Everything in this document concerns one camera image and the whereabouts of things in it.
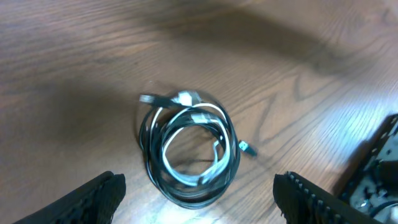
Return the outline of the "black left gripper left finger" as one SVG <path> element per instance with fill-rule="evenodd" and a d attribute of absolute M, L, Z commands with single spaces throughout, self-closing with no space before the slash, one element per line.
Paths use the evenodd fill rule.
<path fill-rule="evenodd" d="M 106 171 L 16 223 L 110 224 L 125 194 L 124 174 Z"/>

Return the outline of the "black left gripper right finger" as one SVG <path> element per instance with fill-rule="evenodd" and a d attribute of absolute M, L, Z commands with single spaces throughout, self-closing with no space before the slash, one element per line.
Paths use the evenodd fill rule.
<path fill-rule="evenodd" d="M 381 224 L 295 172 L 276 174 L 272 192 L 288 224 Z"/>

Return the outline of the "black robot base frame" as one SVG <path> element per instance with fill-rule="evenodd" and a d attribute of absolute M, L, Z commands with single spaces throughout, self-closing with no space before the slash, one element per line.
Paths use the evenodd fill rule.
<path fill-rule="evenodd" d="M 389 115 L 357 153 L 338 198 L 381 223 L 397 223 L 397 115 Z"/>

